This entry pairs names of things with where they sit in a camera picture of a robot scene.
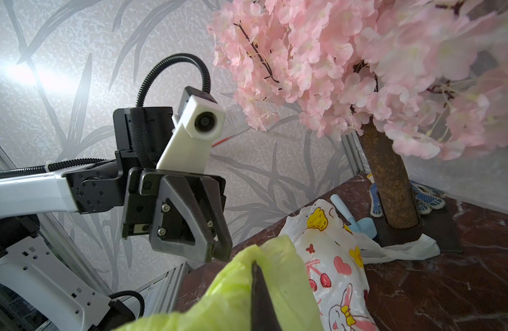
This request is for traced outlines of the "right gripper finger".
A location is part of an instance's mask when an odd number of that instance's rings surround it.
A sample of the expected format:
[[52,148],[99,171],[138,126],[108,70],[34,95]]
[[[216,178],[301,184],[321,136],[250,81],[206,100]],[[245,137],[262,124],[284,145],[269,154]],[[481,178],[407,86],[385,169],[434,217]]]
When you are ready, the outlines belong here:
[[282,331],[262,268],[256,262],[252,264],[251,330]]

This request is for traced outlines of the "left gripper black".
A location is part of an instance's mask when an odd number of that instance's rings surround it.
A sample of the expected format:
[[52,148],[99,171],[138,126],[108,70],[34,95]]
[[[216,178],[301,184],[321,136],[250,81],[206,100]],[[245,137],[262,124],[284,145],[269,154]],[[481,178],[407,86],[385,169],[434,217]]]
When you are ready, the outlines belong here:
[[169,107],[122,108],[113,114],[117,160],[127,181],[122,237],[147,234],[154,251],[199,262],[212,255],[228,261],[233,241],[224,216],[225,179],[150,166],[172,136],[172,114]]

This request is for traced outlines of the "green avocado plastic bag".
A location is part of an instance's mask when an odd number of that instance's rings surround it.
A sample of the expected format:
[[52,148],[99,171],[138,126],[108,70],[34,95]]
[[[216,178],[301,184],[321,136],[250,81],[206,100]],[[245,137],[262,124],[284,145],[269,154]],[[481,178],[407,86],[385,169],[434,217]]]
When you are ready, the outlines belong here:
[[286,235],[237,253],[186,312],[143,317],[121,330],[251,330],[253,264],[262,270],[281,329],[322,330],[304,262]]

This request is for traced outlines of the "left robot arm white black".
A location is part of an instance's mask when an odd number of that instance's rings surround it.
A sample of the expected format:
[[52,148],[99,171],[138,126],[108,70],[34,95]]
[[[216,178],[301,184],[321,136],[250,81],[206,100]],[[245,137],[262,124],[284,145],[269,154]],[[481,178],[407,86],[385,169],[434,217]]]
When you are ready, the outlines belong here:
[[91,288],[51,252],[38,220],[48,212],[120,206],[123,237],[148,235],[155,251],[197,261],[228,259],[226,182],[204,172],[225,116],[193,102],[179,119],[170,107],[118,109],[113,160],[0,179],[0,284],[60,330],[113,330],[136,319],[119,296]]

